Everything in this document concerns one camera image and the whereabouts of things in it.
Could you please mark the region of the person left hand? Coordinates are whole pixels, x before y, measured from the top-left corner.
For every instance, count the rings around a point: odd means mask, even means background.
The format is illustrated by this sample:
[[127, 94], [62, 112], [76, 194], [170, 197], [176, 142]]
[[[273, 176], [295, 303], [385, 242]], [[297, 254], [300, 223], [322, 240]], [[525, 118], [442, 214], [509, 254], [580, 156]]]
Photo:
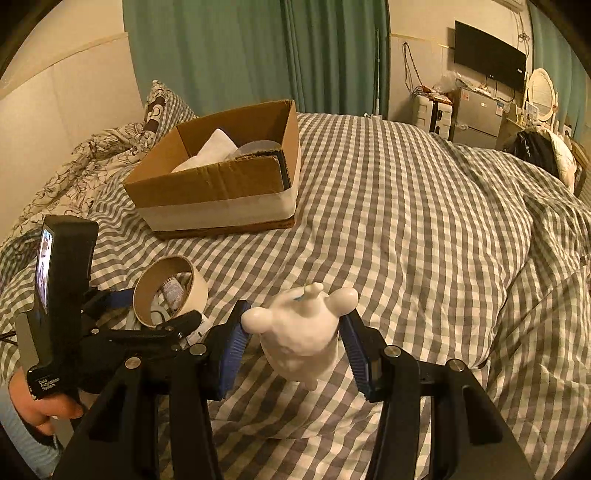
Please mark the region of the person left hand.
[[84, 407], [63, 393], [52, 394], [35, 400], [26, 381], [22, 368], [19, 368], [8, 383], [9, 397], [17, 414], [24, 423], [42, 436], [55, 433], [54, 420], [78, 419]]

